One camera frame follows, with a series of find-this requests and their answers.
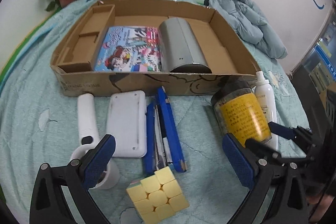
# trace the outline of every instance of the yellow label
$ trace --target yellow label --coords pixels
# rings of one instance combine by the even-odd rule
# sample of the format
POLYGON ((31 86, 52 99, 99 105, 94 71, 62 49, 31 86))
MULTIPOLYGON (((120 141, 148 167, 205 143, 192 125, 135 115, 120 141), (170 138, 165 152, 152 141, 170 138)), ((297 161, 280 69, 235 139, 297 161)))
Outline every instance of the yellow label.
POLYGON ((245 147, 245 141, 254 138, 257 141, 269 139, 266 118, 253 93, 239 96, 220 106, 220 111, 229 133, 245 147))

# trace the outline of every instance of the book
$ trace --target book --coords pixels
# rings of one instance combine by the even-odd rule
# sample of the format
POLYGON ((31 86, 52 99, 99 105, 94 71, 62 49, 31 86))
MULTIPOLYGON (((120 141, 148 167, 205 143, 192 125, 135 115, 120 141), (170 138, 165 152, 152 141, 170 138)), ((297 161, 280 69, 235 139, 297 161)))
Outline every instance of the book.
POLYGON ((95 71, 161 71, 158 29, 110 27, 97 57, 95 71))

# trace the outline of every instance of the gray cylinder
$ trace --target gray cylinder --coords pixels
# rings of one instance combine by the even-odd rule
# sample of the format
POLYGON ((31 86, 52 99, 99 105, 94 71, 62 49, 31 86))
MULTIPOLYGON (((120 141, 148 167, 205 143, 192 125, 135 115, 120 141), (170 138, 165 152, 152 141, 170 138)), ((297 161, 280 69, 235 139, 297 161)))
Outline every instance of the gray cylinder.
POLYGON ((159 48, 163 72, 211 73, 189 23, 170 18, 159 26, 159 48))

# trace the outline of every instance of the black jar lid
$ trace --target black jar lid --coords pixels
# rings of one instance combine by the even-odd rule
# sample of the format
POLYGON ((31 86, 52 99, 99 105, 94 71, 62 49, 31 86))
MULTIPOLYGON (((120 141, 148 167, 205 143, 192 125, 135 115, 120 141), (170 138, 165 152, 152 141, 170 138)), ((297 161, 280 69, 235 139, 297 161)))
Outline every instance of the black jar lid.
POLYGON ((230 94, 231 92, 234 92, 236 90, 250 88, 249 84, 246 81, 236 81, 233 83, 226 84, 224 87, 222 87, 219 91, 217 91, 211 98, 211 104, 214 107, 215 104, 225 97, 226 95, 230 94))

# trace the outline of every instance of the yellow cube face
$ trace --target yellow cube face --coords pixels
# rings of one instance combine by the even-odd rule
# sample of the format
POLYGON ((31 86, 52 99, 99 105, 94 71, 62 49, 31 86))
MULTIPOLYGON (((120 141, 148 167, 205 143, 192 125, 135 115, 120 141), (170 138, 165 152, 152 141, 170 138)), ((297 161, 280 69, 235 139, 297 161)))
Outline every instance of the yellow cube face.
POLYGON ((160 222, 160 219, 158 218, 158 215, 155 212, 151 212, 149 214, 141 215, 141 217, 142 217, 142 220, 146 224, 157 224, 157 223, 160 222))
POLYGON ((175 215, 173 208, 169 204, 164 204, 155 208, 155 213, 157 214, 160 221, 175 215))
POLYGON ((175 212, 181 211, 189 207, 189 202, 183 194, 177 195, 169 199, 168 203, 175 212))
POLYGON ((137 202, 134 202, 135 208, 138 210, 138 212, 142 214, 148 214, 154 211, 153 204, 149 201, 149 199, 143 199, 139 200, 137 202))
POLYGON ((168 166, 158 171, 155 171, 154 174, 156 175, 161 185, 166 184, 175 179, 173 172, 170 170, 168 166))
POLYGON ((176 180, 172 180, 162 186, 162 190, 165 192, 168 198, 173 198, 179 194, 182 194, 181 187, 176 180))
POLYGON ((140 183, 131 184, 126 191, 133 202, 147 198, 147 193, 140 183))
POLYGON ((148 194, 160 190, 161 188, 161 184, 155 175, 142 179, 140 182, 148 194))
POLYGON ((164 191, 158 190, 148 195, 148 199, 154 205, 154 207, 159 207, 168 202, 168 198, 164 191))

